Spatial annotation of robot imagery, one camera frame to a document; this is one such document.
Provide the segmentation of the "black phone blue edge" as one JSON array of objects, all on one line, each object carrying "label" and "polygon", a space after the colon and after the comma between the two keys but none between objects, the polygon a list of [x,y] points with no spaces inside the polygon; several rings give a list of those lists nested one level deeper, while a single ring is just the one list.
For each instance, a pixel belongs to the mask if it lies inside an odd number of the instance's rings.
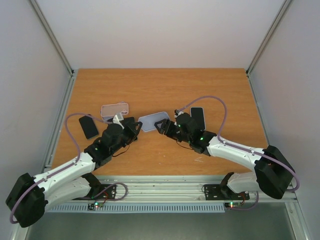
[{"label": "black phone blue edge", "polygon": [[202,107],[191,107],[190,116],[196,121],[201,130],[206,129],[205,114]]}]

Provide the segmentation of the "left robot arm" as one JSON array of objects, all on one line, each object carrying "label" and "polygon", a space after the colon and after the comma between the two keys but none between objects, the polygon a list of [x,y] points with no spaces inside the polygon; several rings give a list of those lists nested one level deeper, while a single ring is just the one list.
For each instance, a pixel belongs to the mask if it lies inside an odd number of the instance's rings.
[{"label": "left robot arm", "polygon": [[35,176],[25,173],[17,178],[5,200],[11,224],[26,228],[56,205],[77,198],[96,199],[102,194],[92,172],[119,156],[118,151],[137,139],[143,125],[133,117],[114,116],[112,121],[101,137],[75,158],[47,172]]}]

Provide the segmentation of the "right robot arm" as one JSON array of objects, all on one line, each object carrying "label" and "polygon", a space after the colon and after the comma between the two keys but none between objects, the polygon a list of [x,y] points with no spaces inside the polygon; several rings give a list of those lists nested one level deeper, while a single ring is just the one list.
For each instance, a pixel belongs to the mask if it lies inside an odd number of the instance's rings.
[{"label": "right robot arm", "polygon": [[263,192],[280,200],[294,178],[294,169],[277,147],[255,148],[229,141],[200,129],[187,113],[178,115],[175,121],[162,119],[154,126],[161,135],[187,143],[198,154],[223,158],[250,170],[247,173],[229,172],[223,178],[219,188],[225,199],[244,192]]}]

